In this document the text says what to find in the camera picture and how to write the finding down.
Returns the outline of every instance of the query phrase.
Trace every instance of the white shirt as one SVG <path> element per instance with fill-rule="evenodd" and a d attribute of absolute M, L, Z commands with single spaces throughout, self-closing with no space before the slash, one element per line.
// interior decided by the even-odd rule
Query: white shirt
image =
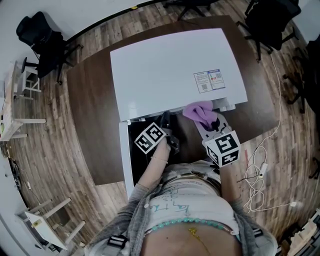
<path fill-rule="evenodd" d="M 163 187 L 163 193 L 149 204 L 150 221 L 146 230 L 167 221 L 193 218 L 222 223 L 239 234 L 239 226 L 230 204 L 205 181 L 177 179 Z"/>

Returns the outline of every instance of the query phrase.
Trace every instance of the wooden floor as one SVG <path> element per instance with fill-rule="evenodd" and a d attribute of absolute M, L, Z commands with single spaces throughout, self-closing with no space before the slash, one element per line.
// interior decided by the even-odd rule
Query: wooden floor
<path fill-rule="evenodd" d="M 244 11 L 248 6 L 245 0 L 220 0 L 212 4 L 211 10 L 200 8 L 206 16 L 230 15 L 236 21 L 244 20 Z M 84 45 L 82 51 L 74 56 L 78 63 L 101 49 L 136 33 L 175 22 L 180 7 L 164 9 L 161 3 L 139 8 L 123 14 L 80 36 L 76 43 Z M 193 11 L 184 18 L 198 17 Z M 291 32 L 287 26 L 283 36 Z M 254 42 L 249 42 L 256 52 Z M 281 51 L 272 54 L 281 82 L 282 117 L 281 126 L 275 136 L 264 143 L 268 151 L 268 171 L 264 177 L 264 208 L 298 202 L 295 208 L 284 206 L 272 210 L 251 213 L 257 222 L 270 230 L 278 239 L 292 223 L 306 222 L 316 207 L 320 206 L 319 181 L 308 179 L 315 166 L 312 157 L 318 150 L 318 135 L 315 130 L 315 115 L 306 106 L 305 114 L 300 114 L 299 103 L 287 105 L 288 98 L 295 93 L 293 87 L 282 75 L 299 70 L 292 56 L 295 48 L 303 47 L 303 41 L 295 39 L 286 42 Z M 265 79 L 272 96 L 276 114 L 279 115 L 279 85 L 270 56 L 262 49 L 262 62 Z M 9 145 L 13 157 L 25 171 L 21 172 L 22 193 L 29 206 L 52 199 L 52 206 L 67 197 L 72 201 L 66 210 L 71 221 L 65 227 L 59 227 L 59 234 L 70 232 L 78 222 L 85 220 L 86 225 L 76 236 L 77 242 L 87 243 L 102 227 L 126 204 L 125 185 L 123 182 L 95 186 L 79 147 L 78 138 L 71 115 L 65 67 L 62 74 L 63 85 L 55 85 L 56 73 L 53 71 L 41 80 L 42 92 L 34 101 L 19 99 L 15 103 L 16 116 L 22 118 L 46 118 L 45 124 L 27 124 L 22 130 L 27 138 L 11 140 Z M 263 138 L 274 130 L 242 145 L 240 161 L 236 164 L 238 179 L 243 178 L 247 159 Z M 257 155 L 259 165 L 264 158 L 263 151 Z M 27 180 L 32 187 L 29 191 Z M 249 197 L 249 186 L 245 181 L 238 183 L 243 201 Z M 252 207 L 262 203 L 257 196 Z"/>

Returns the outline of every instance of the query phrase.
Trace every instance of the purple cloth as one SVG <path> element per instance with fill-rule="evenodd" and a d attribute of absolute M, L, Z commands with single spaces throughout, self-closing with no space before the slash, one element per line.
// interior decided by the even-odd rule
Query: purple cloth
<path fill-rule="evenodd" d="M 217 121 L 217 113 L 212 109 L 214 104 L 212 101 L 199 101 L 187 105 L 182 114 L 191 120 L 203 123 L 209 129 L 212 128 L 211 123 Z"/>

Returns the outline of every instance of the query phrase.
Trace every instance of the black and white marker cube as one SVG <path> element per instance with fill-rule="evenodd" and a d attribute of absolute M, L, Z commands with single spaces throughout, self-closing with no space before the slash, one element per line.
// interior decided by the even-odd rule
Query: black and white marker cube
<path fill-rule="evenodd" d="M 143 153 L 147 154 L 152 150 L 166 133 L 154 122 L 150 124 L 140 135 L 135 139 L 134 143 L 138 146 Z"/>
<path fill-rule="evenodd" d="M 241 145 L 235 131 L 204 142 L 207 155 L 219 166 L 226 166 L 239 159 Z"/>

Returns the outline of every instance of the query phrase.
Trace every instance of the chair backrest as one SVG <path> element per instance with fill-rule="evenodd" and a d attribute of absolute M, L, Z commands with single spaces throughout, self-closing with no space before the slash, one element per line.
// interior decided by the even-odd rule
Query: chair backrest
<path fill-rule="evenodd" d="M 21 42 L 32 48 L 37 54 L 49 40 L 53 30 L 48 25 L 44 14 L 39 11 L 32 18 L 26 16 L 16 28 L 16 34 Z"/>
<path fill-rule="evenodd" d="M 288 22 L 301 13 L 293 0 L 260 0 L 249 12 L 247 20 L 256 27 L 283 32 Z"/>

